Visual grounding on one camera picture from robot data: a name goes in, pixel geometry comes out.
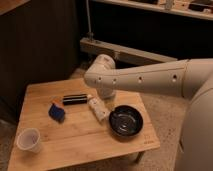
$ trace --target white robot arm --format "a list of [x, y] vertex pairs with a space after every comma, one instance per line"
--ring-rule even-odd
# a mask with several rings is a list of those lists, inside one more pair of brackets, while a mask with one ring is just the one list
[[115, 69], [113, 59], [102, 54], [84, 79], [97, 89], [102, 99], [114, 96], [114, 89], [191, 99], [182, 126], [175, 170], [213, 170], [213, 59]]

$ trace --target bowl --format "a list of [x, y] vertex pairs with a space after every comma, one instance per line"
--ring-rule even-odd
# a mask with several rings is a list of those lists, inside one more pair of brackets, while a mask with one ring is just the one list
[[110, 113], [109, 125], [118, 136], [132, 137], [141, 131], [143, 118], [137, 109], [121, 105]]

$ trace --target gray floor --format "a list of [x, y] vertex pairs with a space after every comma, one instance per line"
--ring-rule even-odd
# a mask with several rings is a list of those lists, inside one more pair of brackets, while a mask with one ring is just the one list
[[[81, 77], [77, 69], [72, 78]], [[146, 109], [161, 142], [161, 147], [147, 151], [139, 164], [133, 164], [136, 154], [73, 166], [64, 171], [172, 171], [175, 162], [180, 127], [188, 101], [181, 98], [141, 94]], [[0, 121], [0, 171], [7, 170], [16, 127]]]

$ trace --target cup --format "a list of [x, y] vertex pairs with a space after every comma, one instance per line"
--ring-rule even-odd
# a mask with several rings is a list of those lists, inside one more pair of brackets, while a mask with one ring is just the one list
[[39, 153], [42, 149], [40, 132], [36, 128], [23, 130], [17, 138], [18, 148], [23, 151]]

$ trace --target wooden tabletop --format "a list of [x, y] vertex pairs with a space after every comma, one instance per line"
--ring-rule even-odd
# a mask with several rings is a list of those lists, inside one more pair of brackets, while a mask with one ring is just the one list
[[87, 104], [65, 106], [66, 119], [59, 124], [48, 115], [52, 100], [64, 95], [88, 93], [98, 97], [95, 89], [82, 79], [30, 85], [27, 88], [17, 135], [25, 128], [37, 128], [43, 149], [38, 154], [20, 151], [13, 145], [8, 170], [50, 170], [101, 159], [141, 152], [160, 146], [150, 118], [138, 93], [117, 91], [115, 106], [130, 105], [144, 119], [141, 132], [129, 141], [118, 141], [108, 123], [99, 124]]

